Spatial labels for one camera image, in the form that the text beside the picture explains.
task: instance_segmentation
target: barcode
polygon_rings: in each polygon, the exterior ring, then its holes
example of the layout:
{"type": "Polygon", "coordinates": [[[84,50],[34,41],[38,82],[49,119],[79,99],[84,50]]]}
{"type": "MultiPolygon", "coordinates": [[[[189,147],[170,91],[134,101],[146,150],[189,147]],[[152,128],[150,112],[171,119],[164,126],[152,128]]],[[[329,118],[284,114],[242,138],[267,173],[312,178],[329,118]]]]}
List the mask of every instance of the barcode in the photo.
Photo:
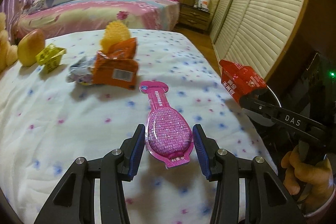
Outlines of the barcode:
{"type": "Polygon", "coordinates": [[[133,77],[133,73],[131,71],[122,70],[122,69],[114,69],[112,78],[118,80],[124,80],[127,82],[131,82],[133,77]]]}

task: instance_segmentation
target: silver bolt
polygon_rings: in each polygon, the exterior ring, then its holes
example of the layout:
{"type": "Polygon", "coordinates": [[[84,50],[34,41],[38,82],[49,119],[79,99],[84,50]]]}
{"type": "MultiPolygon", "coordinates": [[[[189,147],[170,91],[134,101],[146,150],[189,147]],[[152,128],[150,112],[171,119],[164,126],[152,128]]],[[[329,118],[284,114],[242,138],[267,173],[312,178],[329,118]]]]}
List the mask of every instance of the silver bolt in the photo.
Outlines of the silver bolt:
{"type": "Polygon", "coordinates": [[[225,156],[227,154],[227,151],[225,149],[218,149],[217,153],[220,154],[221,156],[225,156]]]}
{"type": "Polygon", "coordinates": [[[76,163],[77,164],[82,164],[85,161],[83,157],[76,158],[76,163]]]}
{"type": "Polygon", "coordinates": [[[112,150],[112,154],[118,156],[121,154],[121,150],[119,148],[112,150]]]}
{"type": "Polygon", "coordinates": [[[259,164],[262,164],[265,162],[265,159],[263,157],[258,156],[255,158],[255,161],[259,164]]]}

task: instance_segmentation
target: pink candy package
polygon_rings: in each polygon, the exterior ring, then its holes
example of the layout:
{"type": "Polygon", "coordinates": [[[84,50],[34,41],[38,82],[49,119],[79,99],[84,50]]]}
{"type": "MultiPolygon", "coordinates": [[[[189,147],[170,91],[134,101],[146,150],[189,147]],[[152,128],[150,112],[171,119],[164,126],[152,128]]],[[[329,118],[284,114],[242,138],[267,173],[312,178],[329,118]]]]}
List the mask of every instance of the pink candy package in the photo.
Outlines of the pink candy package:
{"type": "Polygon", "coordinates": [[[151,112],[146,122],[145,143],[149,153],[166,168],[187,164],[194,148],[193,133],[182,115],[170,107],[163,82],[143,81],[140,91],[148,95],[151,112]]]}

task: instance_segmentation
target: blue gripper pad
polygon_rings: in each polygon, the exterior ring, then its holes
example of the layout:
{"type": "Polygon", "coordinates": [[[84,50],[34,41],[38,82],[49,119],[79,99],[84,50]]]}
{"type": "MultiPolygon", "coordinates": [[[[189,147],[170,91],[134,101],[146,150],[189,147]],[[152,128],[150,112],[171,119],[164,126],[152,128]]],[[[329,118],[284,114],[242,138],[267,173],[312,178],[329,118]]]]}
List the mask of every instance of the blue gripper pad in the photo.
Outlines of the blue gripper pad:
{"type": "Polygon", "coordinates": [[[140,134],[132,151],[130,157],[130,167],[128,171],[128,176],[133,179],[133,177],[138,173],[139,165],[142,157],[142,152],[145,147],[145,127],[141,127],[140,134]]]}
{"type": "Polygon", "coordinates": [[[202,142],[202,138],[198,131],[197,125],[194,125],[193,127],[193,135],[194,135],[194,145],[197,153],[198,162],[202,170],[202,174],[205,175],[207,180],[209,180],[211,176],[209,157],[205,151],[205,147],[202,142]]]}

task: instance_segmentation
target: wooden nightstand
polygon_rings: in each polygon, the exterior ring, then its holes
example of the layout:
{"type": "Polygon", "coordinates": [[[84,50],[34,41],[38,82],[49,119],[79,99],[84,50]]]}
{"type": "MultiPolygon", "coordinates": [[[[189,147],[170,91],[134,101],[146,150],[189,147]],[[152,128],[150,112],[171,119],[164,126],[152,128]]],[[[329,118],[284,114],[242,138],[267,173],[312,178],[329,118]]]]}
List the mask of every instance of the wooden nightstand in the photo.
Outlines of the wooden nightstand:
{"type": "Polygon", "coordinates": [[[181,5],[179,23],[206,31],[210,24],[210,13],[192,6],[181,5]]]}

